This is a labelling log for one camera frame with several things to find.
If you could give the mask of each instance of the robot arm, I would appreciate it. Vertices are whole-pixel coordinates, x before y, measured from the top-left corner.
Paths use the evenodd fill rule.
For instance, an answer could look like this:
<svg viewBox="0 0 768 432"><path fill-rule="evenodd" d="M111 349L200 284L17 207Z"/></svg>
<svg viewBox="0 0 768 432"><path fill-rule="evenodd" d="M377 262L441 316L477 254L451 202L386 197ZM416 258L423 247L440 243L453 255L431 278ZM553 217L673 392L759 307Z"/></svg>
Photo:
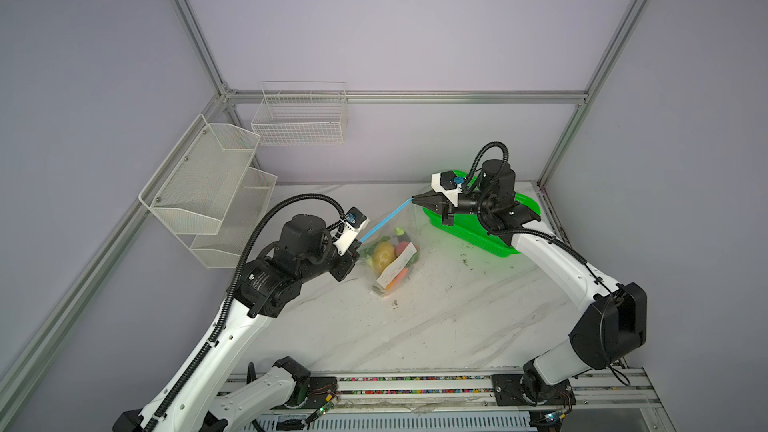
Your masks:
<svg viewBox="0 0 768 432"><path fill-rule="evenodd" d="M482 155L498 147L503 158ZM529 405L543 404L565 380L591 368L602 369L645 342L646 294L635 283L622 285L589 264L554 236L529 207L517 202L514 171L501 142L483 147L466 177L448 171L432 176L432 192L412 201L453 226L455 214L478 216L489 235L526 254L570 297L582 313L568 339L523 367L519 391Z"/></svg>
<svg viewBox="0 0 768 432"><path fill-rule="evenodd" d="M236 276L234 300L225 299L220 307L220 317L227 310L226 324L215 341L217 322L168 385L143 409L123 413L112 430L230 432L275 406L300 406L310 372L291 358L278 360L263 377L232 394L216 394L256 337L299 295L302 283L325 272L340 282L350 273L358 259L357 235L369 219L351 208L341 222L335 238L319 217L298 215L287 222L280 240Z"/></svg>

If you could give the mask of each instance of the clear plastic bag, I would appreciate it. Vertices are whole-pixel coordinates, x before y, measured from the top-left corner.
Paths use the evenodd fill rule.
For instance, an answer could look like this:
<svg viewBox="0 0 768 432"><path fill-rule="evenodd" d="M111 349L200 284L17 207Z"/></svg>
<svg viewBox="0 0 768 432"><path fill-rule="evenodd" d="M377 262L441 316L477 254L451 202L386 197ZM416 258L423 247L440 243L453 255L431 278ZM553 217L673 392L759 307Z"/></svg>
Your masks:
<svg viewBox="0 0 768 432"><path fill-rule="evenodd" d="M380 295L388 295L413 273L420 254L410 200L371 229L359 250L360 262L370 271L372 289Z"/></svg>

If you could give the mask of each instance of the wire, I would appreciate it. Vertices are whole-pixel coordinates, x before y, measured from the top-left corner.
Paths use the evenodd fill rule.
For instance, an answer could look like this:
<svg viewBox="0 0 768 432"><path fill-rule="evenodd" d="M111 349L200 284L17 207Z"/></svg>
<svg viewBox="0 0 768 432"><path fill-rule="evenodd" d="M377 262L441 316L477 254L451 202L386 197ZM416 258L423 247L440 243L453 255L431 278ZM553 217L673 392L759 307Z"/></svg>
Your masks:
<svg viewBox="0 0 768 432"><path fill-rule="evenodd" d="M621 382L621 384L625 387L631 386L631 382L627 378L626 375L624 375L623 372L620 370L614 369L614 366L610 363L610 359L608 357L608 352L605 350L605 342L603 341L603 320L605 319L605 311L608 310L608 306L612 303L611 300L605 301L605 307L603 307L603 311L600 313L600 350L603 352L603 360L605 360L605 363L608 365L608 368L613 373L614 377L616 377L616 380Z"/></svg>
<svg viewBox="0 0 768 432"><path fill-rule="evenodd" d="M580 264L586 267L587 271L590 273L590 275L594 278L594 281L596 283L599 283L602 285L606 291L608 291L608 295L612 294L612 291L608 288L608 286L603 282L603 279L601 277L598 277L594 271L589 267L589 262L587 261L584 256L576 252L570 245L566 244L559 238L555 237L554 235L549 235L547 233L544 233L539 230L535 230L532 228L523 228L523 227L517 227L517 228L506 228L501 231L490 231L489 234L491 235L509 235L509 234L528 234L528 235L534 235L536 237L540 237L547 242L550 242L552 244L557 245L561 249L563 249L567 254L570 254L571 257L575 258Z"/></svg>
<svg viewBox="0 0 768 432"><path fill-rule="evenodd" d="M343 220L337 220L330 226L326 227L328 230L333 230L334 228L339 228L336 231L336 236L333 238L333 240L339 240L339 237L341 237L341 234L344 232L344 221Z"/></svg>
<svg viewBox="0 0 768 432"><path fill-rule="evenodd" d="M563 392L562 390L558 390L558 392L560 392L560 395L563 396L563 407L566 407L566 405L567 405L567 412L565 412L565 414L568 415L574 409L573 405L571 405L571 396L568 395L568 392Z"/></svg>
<svg viewBox="0 0 768 432"><path fill-rule="evenodd" d="M307 393L308 393L309 395L317 395L317 394L321 394L321 393L323 393L323 394L331 394L333 397L335 397L335 396L336 396L336 390L335 390L335 388L336 388L336 384L328 384L328 385L326 385L325 387L321 387L321 388L319 388L319 389L310 390L310 391L309 391L309 392L307 392Z"/></svg>
<svg viewBox="0 0 768 432"><path fill-rule="evenodd" d="M502 150L503 154L503 164L498 168L496 173L494 174L494 177L498 175L498 173L502 170L504 167L504 164L509 160L509 150L507 150L506 145L504 145L502 142L494 141L489 142L485 144L481 149L480 152L475 156L475 161L472 163L472 167L469 169L469 173L465 176L465 184L467 184L468 188L466 190L466 193L472 192L475 190L475 187L477 187L480 183L480 177L477 178L477 180L474 181L474 183L470 186L469 183L472 181L472 176L475 175L475 172L477 171L478 165L480 164L480 159L485 155L485 153L493 149L494 147L497 147Z"/></svg>
<svg viewBox="0 0 768 432"><path fill-rule="evenodd" d="M275 214L277 214L284 207L287 207L295 202L309 199L323 200L328 202L334 208L336 208L336 211L339 213L341 220L344 219L344 209L341 207L341 205L331 197L324 196L323 194L299 194L298 196L288 197L276 206L272 207L262 217L262 219L256 225L254 231L250 234L250 237L248 237L248 242L246 242L243 253L240 255L240 260L237 262L235 272L232 274L232 280L230 281L229 286L226 288L226 296L224 297L224 301L221 303L221 312L219 313L219 318L216 320L216 324L214 325L214 330L210 332L208 340L205 342L205 344L203 344L200 350L197 351L194 359L192 359L184 372L182 372L181 376L179 376L178 380L176 380L174 386L168 390L168 394L166 394L165 399L160 402L160 405L155 410L154 414L152 414L153 417L149 419L149 422L147 422L147 427L144 428L144 432L151 432L155 427L158 426L159 419L165 416L166 410L168 410L170 405L174 402L174 399L179 394L179 392L181 392L181 389L184 387L187 381L192 377L192 374L195 372L197 367L200 366L200 362L205 359L205 356L212 349L212 344L216 344L219 334L221 334L221 331L223 331L224 327L226 326L226 320L229 317L230 309L232 308L234 294L237 290L237 285L240 282L240 277L243 274L243 267L245 267L245 264L248 261L248 257L250 256L250 252L254 248L256 239L259 237L259 234L261 234L261 231L264 230L264 227L270 221L270 219L272 219L272 217L274 217Z"/></svg>
<svg viewBox="0 0 768 432"><path fill-rule="evenodd" d="M259 424L259 421L258 421L257 419L253 419L253 420L251 421L251 424L252 424L252 425L254 426L254 428L256 429L256 432L266 432L266 430L264 430L264 428L263 428L263 427L261 427L261 424Z"/></svg>

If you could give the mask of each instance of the mesh shelf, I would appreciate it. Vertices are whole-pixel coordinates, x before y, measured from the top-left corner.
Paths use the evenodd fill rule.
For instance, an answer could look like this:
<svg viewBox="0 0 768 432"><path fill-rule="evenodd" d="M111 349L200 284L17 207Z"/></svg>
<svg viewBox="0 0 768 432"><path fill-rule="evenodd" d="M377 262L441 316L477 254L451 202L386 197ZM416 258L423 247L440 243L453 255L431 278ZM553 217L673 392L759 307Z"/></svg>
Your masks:
<svg viewBox="0 0 768 432"><path fill-rule="evenodd" d="M248 237L266 212L276 182L276 176L249 167L219 233L195 235L189 250L208 268L234 268Z"/></svg>
<svg viewBox="0 0 768 432"><path fill-rule="evenodd" d="M178 160L168 178L158 185L159 168L139 200L203 265L234 268L277 177L251 167L258 134L203 116L193 130L199 131L184 155L167 158Z"/></svg>
<svg viewBox="0 0 768 432"><path fill-rule="evenodd" d="M165 184L153 197L139 196L174 234L218 233L259 142L251 131L200 120L203 129Z"/></svg>
<svg viewBox="0 0 768 432"><path fill-rule="evenodd" d="M262 82L264 99L251 123L264 146L343 144L343 82Z"/></svg>

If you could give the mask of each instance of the green basket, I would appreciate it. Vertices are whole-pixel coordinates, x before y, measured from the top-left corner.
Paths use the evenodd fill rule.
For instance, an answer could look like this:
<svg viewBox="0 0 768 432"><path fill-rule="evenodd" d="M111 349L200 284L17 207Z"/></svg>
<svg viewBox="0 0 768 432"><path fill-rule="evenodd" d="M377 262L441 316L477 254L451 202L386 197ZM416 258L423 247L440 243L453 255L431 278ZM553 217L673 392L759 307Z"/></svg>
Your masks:
<svg viewBox="0 0 768 432"><path fill-rule="evenodd" d="M454 171L457 176L464 177L466 172ZM521 204L528 206L537 214L542 214L542 208L536 203L535 200L523 194L515 193L514 198ZM509 257L512 254L519 254L520 252L514 250L514 247L509 247L495 235L488 235L485 232L483 226L480 225L480 221L477 216L470 215L456 215L453 218L453 226L444 226L442 224L442 217L435 212L424 207L424 213L429 217L430 223L446 231L448 234L455 235L456 237L469 242L472 245L476 245L481 249L490 252L491 254L499 257Z"/></svg>

